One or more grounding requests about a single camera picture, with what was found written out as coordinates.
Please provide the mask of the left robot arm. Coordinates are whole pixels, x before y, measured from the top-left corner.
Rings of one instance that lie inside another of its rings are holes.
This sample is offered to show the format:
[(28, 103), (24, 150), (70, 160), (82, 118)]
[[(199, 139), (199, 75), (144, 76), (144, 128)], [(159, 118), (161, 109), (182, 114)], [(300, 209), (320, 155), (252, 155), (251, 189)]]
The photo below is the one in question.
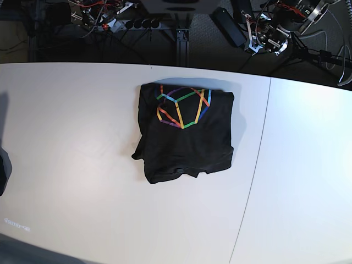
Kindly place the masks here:
[(302, 35), (317, 24), (328, 8), (338, 1), (265, 1), (254, 11), (250, 1), (239, 2), (249, 40), (247, 49), (253, 55), (260, 51), (280, 55), (294, 34)]

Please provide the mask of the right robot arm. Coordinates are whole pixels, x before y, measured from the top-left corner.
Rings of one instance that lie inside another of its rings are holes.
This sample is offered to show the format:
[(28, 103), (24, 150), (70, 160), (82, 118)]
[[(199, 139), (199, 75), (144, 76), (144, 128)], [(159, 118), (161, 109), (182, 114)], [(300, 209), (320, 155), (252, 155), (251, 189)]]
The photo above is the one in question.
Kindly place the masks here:
[(90, 32), (110, 31), (112, 33), (126, 29), (127, 20), (121, 15), (136, 8), (131, 1), (68, 1), (71, 8), (71, 21)]

